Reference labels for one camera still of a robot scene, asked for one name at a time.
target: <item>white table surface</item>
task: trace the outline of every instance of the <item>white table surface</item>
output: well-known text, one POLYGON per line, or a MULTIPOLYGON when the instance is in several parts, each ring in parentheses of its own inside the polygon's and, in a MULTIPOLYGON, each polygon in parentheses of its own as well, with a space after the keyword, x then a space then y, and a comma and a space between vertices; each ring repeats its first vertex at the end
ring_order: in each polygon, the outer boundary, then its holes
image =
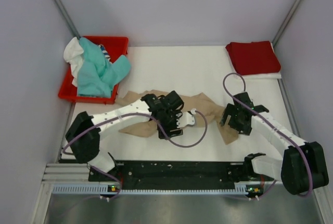
MULTIPOLYGON (((130 47, 128 58, 132 70, 120 83, 118 97, 123 97, 129 90, 142 93, 157 89, 175 90, 186 96, 205 93, 219 105, 232 103, 222 87, 224 76, 232 71, 225 46, 130 47)), ((233 76, 228 78, 226 85, 232 94, 242 91, 241 80, 233 76)), ((248 80, 246 85, 254 104, 267 107, 276 120, 291 130, 277 80, 248 80)), ((82 111, 97 114, 119 107, 116 104, 77 103, 72 121, 82 111)), ((188 145, 196 142, 203 130, 187 127, 182 136, 173 140, 188 145)), ((240 135, 238 140, 225 145, 215 122, 209 125, 204 140, 190 149, 160 140, 157 133, 141 138, 119 132, 101 140, 100 147, 117 160, 243 161, 246 155, 258 152, 280 158, 274 147, 254 130, 250 136, 240 135)), ((73 156, 62 155, 62 159, 73 159, 73 156)))

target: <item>metal floor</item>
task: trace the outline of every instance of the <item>metal floor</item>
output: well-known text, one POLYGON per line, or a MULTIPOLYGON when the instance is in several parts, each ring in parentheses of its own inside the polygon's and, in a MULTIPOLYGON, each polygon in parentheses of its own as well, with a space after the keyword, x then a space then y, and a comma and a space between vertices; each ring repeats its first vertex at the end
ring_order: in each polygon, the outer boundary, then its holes
POLYGON ((107 203, 89 199, 62 218, 70 206, 86 196, 53 195, 44 224, 320 224, 314 197, 290 195, 282 186, 260 201, 233 200, 223 196, 121 196, 107 203))

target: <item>teal cloth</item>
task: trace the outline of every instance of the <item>teal cloth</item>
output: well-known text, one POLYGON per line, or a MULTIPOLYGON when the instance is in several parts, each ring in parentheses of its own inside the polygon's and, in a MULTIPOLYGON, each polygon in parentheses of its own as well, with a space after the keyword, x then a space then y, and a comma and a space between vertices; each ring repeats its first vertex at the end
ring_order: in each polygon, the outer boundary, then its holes
POLYGON ((78 73, 78 95, 110 98, 114 86, 130 72, 131 64, 125 55, 110 63, 101 49, 82 37, 83 65, 78 73))

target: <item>striped cloth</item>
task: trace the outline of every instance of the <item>striped cloth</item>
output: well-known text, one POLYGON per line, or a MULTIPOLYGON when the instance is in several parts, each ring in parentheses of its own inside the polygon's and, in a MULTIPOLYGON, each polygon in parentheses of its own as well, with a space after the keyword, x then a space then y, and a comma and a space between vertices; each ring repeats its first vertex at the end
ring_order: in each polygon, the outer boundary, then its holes
POLYGON ((111 57, 110 57, 110 55, 108 54, 108 51, 106 51, 104 45, 99 44, 98 47, 102 50, 102 52, 103 52, 105 58, 106 58, 108 61, 110 61, 110 58, 111 58, 111 57))

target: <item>pile of clothes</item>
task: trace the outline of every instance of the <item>pile of clothes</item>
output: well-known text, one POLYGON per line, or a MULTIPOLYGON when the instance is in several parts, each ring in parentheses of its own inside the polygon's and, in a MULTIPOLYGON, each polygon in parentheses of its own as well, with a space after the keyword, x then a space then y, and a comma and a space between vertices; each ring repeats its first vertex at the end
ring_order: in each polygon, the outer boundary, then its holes
POLYGON ((96 45, 82 37, 74 37, 66 46, 63 58, 71 65, 74 77, 72 85, 78 88, 78 96, 110 98, 113 88, 131 69, 125 55, 114 63, 103 45, 96 45))

